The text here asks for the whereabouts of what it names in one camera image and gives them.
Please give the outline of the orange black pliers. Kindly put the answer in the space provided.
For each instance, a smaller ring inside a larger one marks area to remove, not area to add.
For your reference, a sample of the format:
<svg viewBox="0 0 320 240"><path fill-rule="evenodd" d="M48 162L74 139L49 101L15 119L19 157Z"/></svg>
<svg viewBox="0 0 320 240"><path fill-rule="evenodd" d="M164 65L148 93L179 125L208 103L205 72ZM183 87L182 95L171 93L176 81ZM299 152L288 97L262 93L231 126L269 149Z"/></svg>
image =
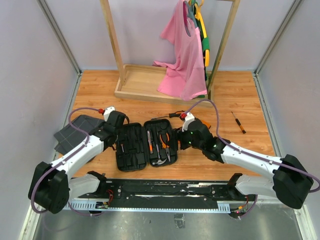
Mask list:
<svg viewBox="0 0 320 240"><path fill-rule="evenodd" d="M169 150L169 145L168 142L170 140L170 136L168 133L163 133L160 135L160 140L161 140L161 144L162 144L162 148L165 149L165 153L167 155L167 159L169 162L171 162L171 154L170 154L170 150Z"/></svg>

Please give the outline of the silver orange utility knife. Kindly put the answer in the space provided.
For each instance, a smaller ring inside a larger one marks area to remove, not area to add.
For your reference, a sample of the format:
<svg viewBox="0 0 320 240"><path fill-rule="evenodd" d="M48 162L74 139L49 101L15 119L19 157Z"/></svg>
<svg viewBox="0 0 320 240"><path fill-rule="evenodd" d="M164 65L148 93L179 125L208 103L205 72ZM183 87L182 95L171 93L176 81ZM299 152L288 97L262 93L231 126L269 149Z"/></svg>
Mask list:
<svg viewBox="0 0 320 240"><path fill-rule="evenodd" d="M147 130L147 140L148 140L148 145L149 145L149 151L152 154L153 153L153 146L152 146L152 141L151 141L151 133L149 130Z"/></svg>

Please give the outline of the black plastic tool case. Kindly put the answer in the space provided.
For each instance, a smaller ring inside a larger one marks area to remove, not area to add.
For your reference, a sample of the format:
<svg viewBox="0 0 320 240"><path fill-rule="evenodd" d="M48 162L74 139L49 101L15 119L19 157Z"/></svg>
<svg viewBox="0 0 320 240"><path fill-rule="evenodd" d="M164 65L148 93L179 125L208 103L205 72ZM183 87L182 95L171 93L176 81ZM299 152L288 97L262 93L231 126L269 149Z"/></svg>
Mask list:
<svg viewBox="0 0 320 240"><path fill-rule="evenodd" d="M150 131L152 148L155 145L162 145L161 134L169 134L169 151L171 162L166 165L152 166L151 154L148 144L147 130ZM164 167L172 165L178 160L178 139L168 119L155 119L146 121L144 124L125 124L118 133L116 146L116 164L122 172L132 172L144 169L148 164L152 167Z"/></svg>

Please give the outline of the claw hammer black grip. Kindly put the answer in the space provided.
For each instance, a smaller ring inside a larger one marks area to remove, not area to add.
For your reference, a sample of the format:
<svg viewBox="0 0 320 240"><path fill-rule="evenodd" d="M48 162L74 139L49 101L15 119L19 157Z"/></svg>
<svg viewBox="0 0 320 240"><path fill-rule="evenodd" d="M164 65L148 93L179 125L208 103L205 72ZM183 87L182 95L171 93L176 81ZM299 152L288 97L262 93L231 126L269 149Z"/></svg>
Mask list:
<svg viewBox="0 0 320 240"><path fill-rule="evenodd" d="M150 155L150 163L153 167L164 166L169 163L166 144L155 144L153 154Z"/></svg>

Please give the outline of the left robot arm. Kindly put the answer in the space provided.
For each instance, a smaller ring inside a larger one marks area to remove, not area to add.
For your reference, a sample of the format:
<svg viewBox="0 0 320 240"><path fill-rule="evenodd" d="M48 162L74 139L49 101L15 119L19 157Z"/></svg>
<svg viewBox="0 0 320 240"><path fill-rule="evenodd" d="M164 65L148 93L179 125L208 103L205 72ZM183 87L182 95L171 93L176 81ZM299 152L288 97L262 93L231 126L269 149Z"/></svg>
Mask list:
<svg viewBox="0 0 320 240"><path fill-rule="evenodd" d="M42 161L36 166L28 191L30 206L35 213L57 214L71 200L82 195L93 194L101 198L111 192L106 177L95 171L74 177L89 160L116 143L119 130L130 120L113 106L97 109L97 112L103 116L103 121L89 132L69 123L85 136L83 141L61 158L50 163Z"/></svg>

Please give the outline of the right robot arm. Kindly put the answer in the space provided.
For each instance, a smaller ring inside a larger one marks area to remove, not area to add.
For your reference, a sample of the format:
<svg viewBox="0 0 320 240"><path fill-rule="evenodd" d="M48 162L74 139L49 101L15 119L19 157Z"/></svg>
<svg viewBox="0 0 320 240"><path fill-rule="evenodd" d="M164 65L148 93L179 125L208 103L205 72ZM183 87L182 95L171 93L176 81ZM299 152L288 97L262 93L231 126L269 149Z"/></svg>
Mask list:
<svg viewBox="0 0 320 240"><path fill-rule="evenodd" d="M236 165L258 174L250 177L235 173L226 188L227 196L238 200L243 195L277 198L292 209L300 209L314 180L293 155L276 157L257 153L213 136L208 126L190 112L182 113L182 127L177 130L180 148L198 149L211 161Z"/></svg>

